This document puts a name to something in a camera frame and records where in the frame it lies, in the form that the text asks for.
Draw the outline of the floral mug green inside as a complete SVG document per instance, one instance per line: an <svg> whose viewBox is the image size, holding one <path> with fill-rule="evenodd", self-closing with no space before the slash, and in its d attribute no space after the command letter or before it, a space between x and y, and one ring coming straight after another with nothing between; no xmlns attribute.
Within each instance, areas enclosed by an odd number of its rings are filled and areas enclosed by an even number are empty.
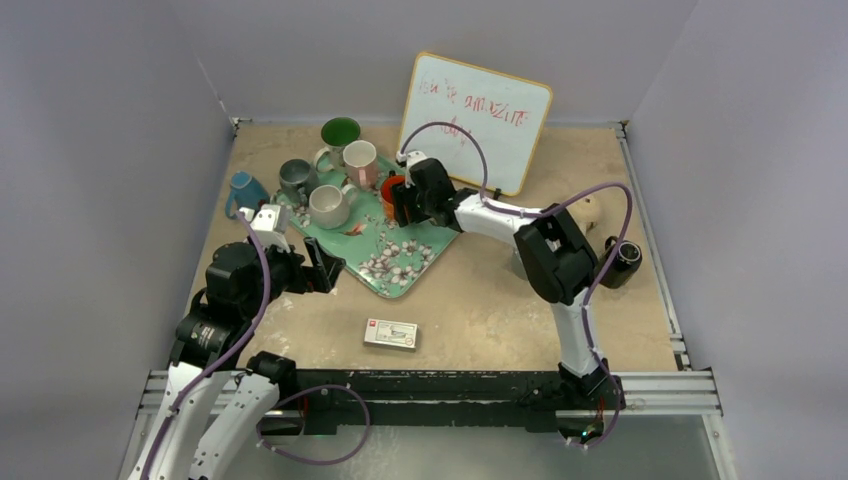
<svg viewBox="0 0 848 480"><path fill-rule="evenodd" d="M323 146L313 157L313 165L317 172L342 170L344 149L350 143L359 140L360 136L361 126L353 118L336 117L327 121L320 132Z"/></svg>

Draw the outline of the blue grey mug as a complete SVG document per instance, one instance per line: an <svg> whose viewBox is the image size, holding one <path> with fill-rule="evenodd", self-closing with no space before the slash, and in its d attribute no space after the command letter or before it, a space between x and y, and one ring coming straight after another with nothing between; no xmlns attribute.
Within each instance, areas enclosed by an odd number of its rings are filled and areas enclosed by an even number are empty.
<svg viewBox="0 0 848 480"><path fill-rule="evenodd" d="M278 179L283 195L294 205L306 205L311 193L320 186L315 167L300 158L284 162L279 169Z"/></svg>

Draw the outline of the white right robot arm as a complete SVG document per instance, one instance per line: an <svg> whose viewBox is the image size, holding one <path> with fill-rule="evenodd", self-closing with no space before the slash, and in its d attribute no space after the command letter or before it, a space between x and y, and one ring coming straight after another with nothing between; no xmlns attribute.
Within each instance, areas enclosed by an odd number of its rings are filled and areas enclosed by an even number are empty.
<svg viewBox="0 0 848 480"><path fill-rule="evenodd" d="M520 209L470 189L456 189L442 163L421 151L399 153L404 183L391 190L399 226L428 221L503 242L518 255L534 292L549 303L559 340L561 392L576 407L622 388L594 339L591 293L598 258L564 208Z"/></svg>

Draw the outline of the white speckled mug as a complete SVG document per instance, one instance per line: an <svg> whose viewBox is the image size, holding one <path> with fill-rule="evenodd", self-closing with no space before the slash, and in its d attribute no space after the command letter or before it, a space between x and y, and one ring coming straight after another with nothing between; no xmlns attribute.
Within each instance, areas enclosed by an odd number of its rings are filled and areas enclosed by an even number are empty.
<svg viewBox="0 0 848 480"><path fill-rule="evenodd" d="M360 189L348 184L343 187L321 185L309 196L308 213L314 225L322 229L336 229L344 225L357 199Z"/></svg>

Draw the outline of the pink faceted mug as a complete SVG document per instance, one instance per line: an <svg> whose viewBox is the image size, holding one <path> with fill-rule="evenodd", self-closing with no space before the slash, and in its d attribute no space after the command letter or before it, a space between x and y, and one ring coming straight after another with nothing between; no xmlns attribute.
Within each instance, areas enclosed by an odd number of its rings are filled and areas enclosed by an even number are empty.
<svg viewBox="0 0 848 480"><path fill-rule="evenodd" d="M347 145L342 154L350 181L357 187L373 190L378 180L376 147L366 140L356 140Z"/></svg>

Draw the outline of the orange mug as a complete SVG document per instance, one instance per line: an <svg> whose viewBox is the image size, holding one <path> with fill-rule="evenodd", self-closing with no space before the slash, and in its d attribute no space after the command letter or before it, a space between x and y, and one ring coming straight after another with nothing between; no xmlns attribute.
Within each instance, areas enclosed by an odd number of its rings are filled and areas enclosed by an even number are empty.
<svg viewBox="0 0 848 480"><path fill-rule="evenodd" d="M402 175L391 175L387 177L380 187L380 201L383 212L386 218L390 221L395 220L395 203L393 199L392 188L395 186L403 186L405 177Z"/></svg>

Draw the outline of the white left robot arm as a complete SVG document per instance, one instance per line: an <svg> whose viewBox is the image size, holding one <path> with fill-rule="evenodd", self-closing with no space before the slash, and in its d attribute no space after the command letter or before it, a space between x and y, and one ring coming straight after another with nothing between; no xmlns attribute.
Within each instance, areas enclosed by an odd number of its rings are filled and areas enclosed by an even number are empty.
<svg viewBox="0 0 848 480"><path fill-rule="evenodd" d="M214 252L205 287L177 325L165 395L130 478L217 479L262 415L295 402L295 362L263 352L249 360L223 411L211 414L268 301L283 292L328 293L335 287L345 260L312 237L304 243L305 257L287 243L258 251L250 240Z"/></svg>

